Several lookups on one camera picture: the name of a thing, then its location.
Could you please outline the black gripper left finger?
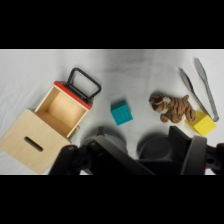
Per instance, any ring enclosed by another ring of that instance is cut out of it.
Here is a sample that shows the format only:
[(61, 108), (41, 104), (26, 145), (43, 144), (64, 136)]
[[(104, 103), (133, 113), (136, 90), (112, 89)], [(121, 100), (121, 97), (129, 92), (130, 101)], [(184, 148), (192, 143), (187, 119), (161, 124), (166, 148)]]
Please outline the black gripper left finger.
[(138, 160), (128, 155), (124, 142), (114, 136), (92, 136), (87, 140), (92, 155), (89, 171), (94, 175), (153, 175)]

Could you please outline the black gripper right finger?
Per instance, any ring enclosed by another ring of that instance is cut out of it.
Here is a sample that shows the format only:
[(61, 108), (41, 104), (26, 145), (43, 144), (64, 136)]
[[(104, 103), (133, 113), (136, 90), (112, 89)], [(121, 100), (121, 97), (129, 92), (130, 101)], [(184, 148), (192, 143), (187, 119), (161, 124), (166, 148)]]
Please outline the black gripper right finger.
[(206, 168), (207, 139), (194, 135), (188, 137), (176, 126), (169, 128), (168, 140), (183, 160), (181, 175), (204, 175)]

